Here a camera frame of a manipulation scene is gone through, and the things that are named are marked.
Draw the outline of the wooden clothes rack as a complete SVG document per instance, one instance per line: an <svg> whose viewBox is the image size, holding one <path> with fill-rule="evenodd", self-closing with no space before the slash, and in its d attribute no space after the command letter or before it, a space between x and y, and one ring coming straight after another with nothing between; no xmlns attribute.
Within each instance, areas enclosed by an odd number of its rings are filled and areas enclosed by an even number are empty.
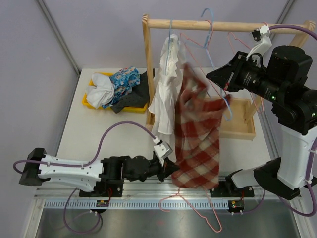
<svg viewBox="0 0 317 238"><path fill-rule="evenodd" d="M151 29L172 29L177 30L208 30L211 26L213 31L222 32L251 32L263 26L263 23L246 23L246 22L213 22L206 20L167 20L151 19L148 14L142 16L142 28L144 37L144 47L146 56L148 89L151 103L155 94L153 64L152 64L152 46L151 46ZM256 106L260 104L260 97L256 96L254 102L248 99L233 100L233 111L238 114L232 122L222 122L220 137L230 139L253 140L256 137L253 115L256 112Z"/></svg>

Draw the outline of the aluminium frame post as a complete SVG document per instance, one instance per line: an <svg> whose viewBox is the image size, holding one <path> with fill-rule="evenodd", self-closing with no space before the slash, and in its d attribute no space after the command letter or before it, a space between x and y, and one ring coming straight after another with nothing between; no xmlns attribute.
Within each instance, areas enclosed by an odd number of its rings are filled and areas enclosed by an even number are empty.
<svg viewBox="0 0 317 238"><path fill-rule="evenodd" d="M72 66L72 69L74 70L74 72L76 73L76 75L78 77L80 77L81 74L81 69L78 66L75 58L73 57L71 51L69 50L69 47L49 9L49 7L46 4L45 0L35 0L35 3L37 4L39 10L41 11L41 13L43 14L45 20L48 23L48 26L50 27L50 29L52 30L59 46L61 47L63 53L65 54L68 62L70 63L70 65Z"/></svg>
<svg viewBox="0 0 317 238"><path fill-rule="evenodd" d="M276 24L283 24L285 20L287 19L289 13L291 12L292 8L294 7L296 0L287 0L282 11L280 12Z"/></svg>

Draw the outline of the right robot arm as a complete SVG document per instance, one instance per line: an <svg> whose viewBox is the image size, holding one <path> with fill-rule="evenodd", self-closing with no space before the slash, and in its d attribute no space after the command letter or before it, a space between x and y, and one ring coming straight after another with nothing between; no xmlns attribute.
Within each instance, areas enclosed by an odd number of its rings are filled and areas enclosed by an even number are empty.
<svg viewBox="0 0 317 238"><path fill-rule="evenodd" d="M317 137L317 92L305 86L312 58L296 46L272 51L268 66L261 54L238 51L225 66L206 75L228 92L248 90L272 103L282 131L282 155L253 169L226 177L225 192L237 196L243 188L259 186L291 200L302 187L314 186L309 154Z"/></svg>

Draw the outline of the grey polka dot skirt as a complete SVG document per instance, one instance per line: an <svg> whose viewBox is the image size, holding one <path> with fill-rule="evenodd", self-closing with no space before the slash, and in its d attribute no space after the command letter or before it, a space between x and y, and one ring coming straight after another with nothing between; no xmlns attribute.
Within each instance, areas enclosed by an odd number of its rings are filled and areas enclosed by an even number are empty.
<svg viewBox="0 0 317 238"><path fill-rule="evenodd" d="M132 92L121 96L118 102L110 108L117 114L124 107L143 108L149 101L148 76L147 72L140 74L140 84L132 88Z"/></svg>

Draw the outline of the red plaid skirt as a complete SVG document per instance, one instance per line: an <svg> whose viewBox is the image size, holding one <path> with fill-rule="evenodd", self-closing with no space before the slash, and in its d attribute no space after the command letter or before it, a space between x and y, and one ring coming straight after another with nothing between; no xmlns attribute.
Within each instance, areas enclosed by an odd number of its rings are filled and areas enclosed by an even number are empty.
<svg viewBox="0 0 317 238"><path fill-rule="evenodd" d="M231 95L211 99L207 85L184 64L175 103L175 156L179 170L172 182L179 188L211 190L219 183L219 129Z"/></svg>

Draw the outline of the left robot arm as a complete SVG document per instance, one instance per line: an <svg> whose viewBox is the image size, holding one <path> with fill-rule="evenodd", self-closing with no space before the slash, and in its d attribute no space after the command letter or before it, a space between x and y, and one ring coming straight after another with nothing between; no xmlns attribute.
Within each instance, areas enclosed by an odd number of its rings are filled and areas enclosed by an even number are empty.
<svg viewBox="0 0 317 238"><path fill-rule="evenodd" d="M179 170L169 158L160 159L156 154L150 160L143 156L111 156L89 164L48 155L43 148L34 149L24 164L20 185L54 183L79 189L81 197L121 197L125 180L144 182L156 176L163 182Z"/></svg>

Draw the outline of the aluminium mounting rail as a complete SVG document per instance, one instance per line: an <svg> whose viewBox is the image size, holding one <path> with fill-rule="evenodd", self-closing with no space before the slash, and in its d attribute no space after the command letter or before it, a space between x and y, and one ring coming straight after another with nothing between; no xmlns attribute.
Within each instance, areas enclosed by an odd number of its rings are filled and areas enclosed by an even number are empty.
<svg viewBox="0 0 317 238"><path fill-rule="evenodd" d="M72 205L64 213L58 202L71 196L68 188L45 187L36 191L40 206L36 208L37 219L27 232L29 238L74 238L79 231L81 238L314 238L316 232L309 218L293 212L307 212L310 208L308 192L285 205L280 199L261 189L254 190L253 198L245 198L243 213L231 215L224 208L225 197L214 199L214 208L222 224L222 232L211 230L179 197L159 201L178 191L171 180L160 183L156 178L145 182L126 182L119 208L108 209L98 221L87 209ZM216 229L219 225L204 191L181 189L180 193L198 212L206 216Z"/></svg>

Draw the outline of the white ruffled skirt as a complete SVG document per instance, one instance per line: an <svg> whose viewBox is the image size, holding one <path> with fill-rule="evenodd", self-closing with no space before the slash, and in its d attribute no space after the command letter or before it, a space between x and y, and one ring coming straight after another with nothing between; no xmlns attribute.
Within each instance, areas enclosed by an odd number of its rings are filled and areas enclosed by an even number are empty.
<svg viewBox="0 0 317 238"><path fill-rule="evenodd" d="M171 55L169 60L170 71L164 75L168 37L161 50L159 68L155 73L155 94L149 107L154 114L155 122L152 133L158 138L170 143L174 136L175 104L183 80L182 66L186 62L186 50L176 34L172 34Z"/></svg>

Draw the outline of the blue floral skirt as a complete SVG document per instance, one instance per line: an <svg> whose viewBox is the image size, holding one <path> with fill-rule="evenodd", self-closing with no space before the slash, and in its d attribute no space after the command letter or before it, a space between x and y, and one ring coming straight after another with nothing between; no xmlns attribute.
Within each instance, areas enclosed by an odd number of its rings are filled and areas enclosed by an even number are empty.
<svg viewBox="0 0 317 238"><path fill-rule="evenodd" d="M135 67L126 67L109 77L114 87L113 99L102 105L103 109L117 103L123 96L132 92L132 88L140 84L140 74Z"/></svg>

